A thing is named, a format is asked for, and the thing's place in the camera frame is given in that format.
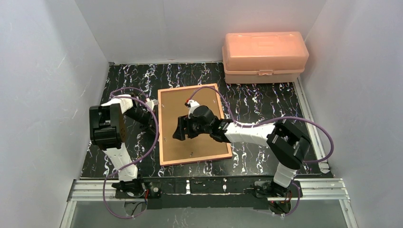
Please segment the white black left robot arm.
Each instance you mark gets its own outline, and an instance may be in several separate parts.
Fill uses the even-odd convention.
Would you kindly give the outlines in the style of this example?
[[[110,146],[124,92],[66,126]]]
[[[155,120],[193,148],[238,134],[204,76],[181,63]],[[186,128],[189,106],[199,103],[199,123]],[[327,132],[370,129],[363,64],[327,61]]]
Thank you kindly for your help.
[[[132,163],[125,145],[128,133],[124,117],[140,124],[141,130],[157,136],[154,108],[158,100],[147,98],[144,106],[134,94],[118,95],[105,104],[89,108],[89,132],[93,145],[99,147],[118,171],[119,182],[113,188],[140,195],[146,190],[138,168]]]

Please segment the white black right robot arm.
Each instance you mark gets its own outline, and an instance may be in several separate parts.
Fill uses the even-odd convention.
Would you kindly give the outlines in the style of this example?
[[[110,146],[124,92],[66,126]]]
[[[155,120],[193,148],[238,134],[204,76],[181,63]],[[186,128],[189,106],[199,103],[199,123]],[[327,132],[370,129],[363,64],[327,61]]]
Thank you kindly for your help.
[[[269,147],[278,160],[278,167],[273,180],[256,186],[255,190],[271,196],[286,196],[311,146],[310,138],[288,120],[248,128],[237,125],[231,119],[218,118],[205,105],[178,117],[173,138],[184,141],[200,134],[207,134],[220,143],[243,142]]]

